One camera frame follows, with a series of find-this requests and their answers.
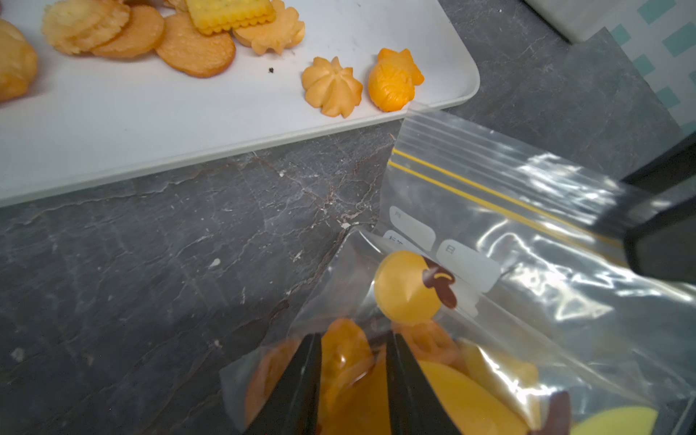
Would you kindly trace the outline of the ziploc bag with yellow snack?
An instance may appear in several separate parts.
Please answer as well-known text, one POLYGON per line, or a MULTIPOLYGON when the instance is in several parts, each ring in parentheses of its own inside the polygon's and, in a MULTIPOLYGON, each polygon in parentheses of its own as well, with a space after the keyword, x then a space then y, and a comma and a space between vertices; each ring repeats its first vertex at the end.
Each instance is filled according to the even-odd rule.
POLYGON ((409 110, 375 228, 352 229, 278 340, 221 370, 244 434, 322 335, 315 434, 392 434, 405 339, 460 434, 692 434, 695 281, 642 277, 593 228, 648 195, 494 130, 409 110))

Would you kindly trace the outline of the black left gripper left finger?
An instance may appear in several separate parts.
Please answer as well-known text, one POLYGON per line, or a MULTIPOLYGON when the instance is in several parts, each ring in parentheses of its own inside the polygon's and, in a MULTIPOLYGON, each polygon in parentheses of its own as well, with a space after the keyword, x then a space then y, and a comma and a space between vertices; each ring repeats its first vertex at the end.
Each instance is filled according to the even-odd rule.
POLYGON ((322 335, 306 335, 257 418, 244 434, 315 435, 322 370, 322 335))

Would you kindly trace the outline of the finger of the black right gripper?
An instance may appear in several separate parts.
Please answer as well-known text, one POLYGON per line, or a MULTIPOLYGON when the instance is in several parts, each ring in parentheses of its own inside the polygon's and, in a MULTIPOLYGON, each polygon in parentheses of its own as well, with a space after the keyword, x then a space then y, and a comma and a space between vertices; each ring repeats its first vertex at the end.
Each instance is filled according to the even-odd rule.
POLYGON ((639 221, 632 211, 695 176, 695 134, 622 179, 642 190, 625 193, 594 223, 602 235, 617 237, 628 267, 637 275, 663 281, 695 281, 695 197, 670 205, 639 221))

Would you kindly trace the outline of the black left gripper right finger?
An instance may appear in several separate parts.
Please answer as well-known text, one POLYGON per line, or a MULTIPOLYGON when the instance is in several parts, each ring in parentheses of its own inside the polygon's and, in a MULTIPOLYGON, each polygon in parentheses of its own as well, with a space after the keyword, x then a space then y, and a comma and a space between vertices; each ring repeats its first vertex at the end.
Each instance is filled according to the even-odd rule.
POLYGON ((386 379, 392 434, 460 435, 399 333, 387 335, 386 379))

